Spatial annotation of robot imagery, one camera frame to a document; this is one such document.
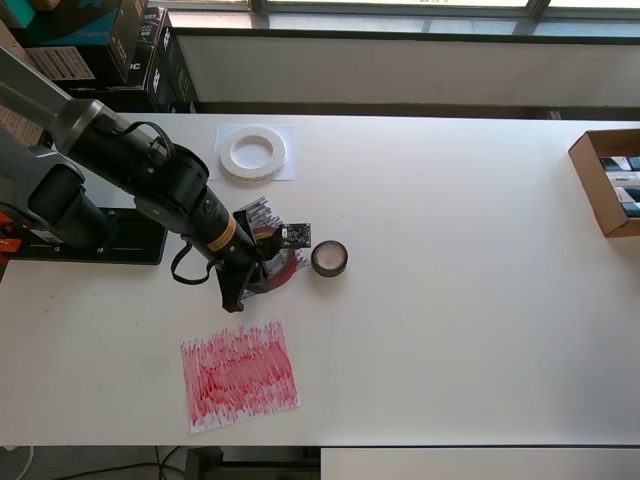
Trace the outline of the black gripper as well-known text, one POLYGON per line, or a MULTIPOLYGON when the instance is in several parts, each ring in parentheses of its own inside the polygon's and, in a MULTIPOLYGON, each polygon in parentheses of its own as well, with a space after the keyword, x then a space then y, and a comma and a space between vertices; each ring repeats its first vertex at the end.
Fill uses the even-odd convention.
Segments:
POLYGON ((258 250, 247 209, 215 211, 214 254, 222 306, 227 312, 241 312, 242 300, 270 291, 271 259, 258 250))

